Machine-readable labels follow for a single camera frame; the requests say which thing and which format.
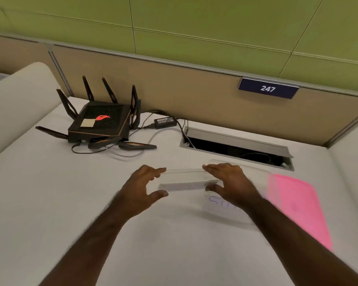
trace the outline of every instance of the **router logo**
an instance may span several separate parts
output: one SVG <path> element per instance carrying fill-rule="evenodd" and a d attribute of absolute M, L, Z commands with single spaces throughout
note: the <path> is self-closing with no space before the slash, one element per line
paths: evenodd
<path fill-rule="evenodd" d="M 109 115 L 99 115 L 99 116 L 97 116 L 96 120 L 103 120 L 105 118 L 110 118 L 110 116 Z"/>

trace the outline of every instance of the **pink folder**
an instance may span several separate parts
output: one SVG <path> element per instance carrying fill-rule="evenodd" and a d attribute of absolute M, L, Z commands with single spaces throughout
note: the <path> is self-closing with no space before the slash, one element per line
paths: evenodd
<path fill-rule="evenodd" d="M 283 175 L 269 179 L 267 199 L 302 229 L 332 251 L 326 221 L 315 189 L 307 182 Z"/>

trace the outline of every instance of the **desk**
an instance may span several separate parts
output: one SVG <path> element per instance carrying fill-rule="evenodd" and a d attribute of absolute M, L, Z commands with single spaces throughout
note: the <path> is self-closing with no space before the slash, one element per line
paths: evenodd
<path fill-rule="evenodd" d="M 77 110 L 87 102 L 70 101 Z M 71 123 L 59 105 L 37 125 L 66 133 Z M 325 148 L 191 121 L 190 127 L 287 146 L 294 172 L 239 163 L 313 185 L 334 252 L 358 271 L 358 209 Z M 140 130 L 131 140 L 145 143 L 154 133 Z M 34 128 L 22 135 L 0 153 L 0 285 L 39 283 L 142 164 L 199 168 L 220 159 L 180 148 L 180 140 L 179 132 L 167 130 L 153 140 L 157 150 L 120 161 L 107 151 L 74 154 L 67 141 Z M 204 218 L 175 198 L 171 194 L 125 225 L 98 285 L 292 285 L 260 232 Z"/>

